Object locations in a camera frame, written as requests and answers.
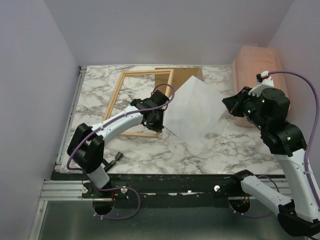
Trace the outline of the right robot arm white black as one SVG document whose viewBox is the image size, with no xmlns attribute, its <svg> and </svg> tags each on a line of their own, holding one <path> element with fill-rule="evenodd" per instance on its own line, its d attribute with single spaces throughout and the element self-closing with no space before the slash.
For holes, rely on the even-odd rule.
<svg viewBox="0 0 320 240">
<path fill-rule="evenodd" d="M 244 87 L 222 102 L 231 115 L 247 118 L 260 130 L 263 143 L 282 168 L 292 197 L 270 188 L 248 170 L 235 174 L 238 179 L 230 183 L 230 191 L 256 198 L 277 216 L 290 236 L 312 238 L 320 232 L 320 209 L 308 181 L 311 168 L 304 160 L 307 143 L 302 131 L 287 121 L 290 100 L 277 88 L 267 87 L 257 96 L 250 90 Z"/>
</svg>

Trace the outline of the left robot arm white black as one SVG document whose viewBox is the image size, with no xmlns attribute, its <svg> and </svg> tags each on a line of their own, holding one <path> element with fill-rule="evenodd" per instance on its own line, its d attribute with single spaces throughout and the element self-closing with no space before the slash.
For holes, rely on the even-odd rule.
<svg viewBox="0 0 320 240">
<path fill-rule="evenodd" d="M 110 178 L 103 167 L 104 148 L 128 129 L 143 125 L 148 130 L 162 132 L 164 107 L 170 99 L 159 90 L 149 98 L 134 99 L 123 111 L 100 123 L 80 124 L 69 143 L 67 154 L 94 183 L 93 191 L 101 198 L 111 191 Z"/>
</svg>

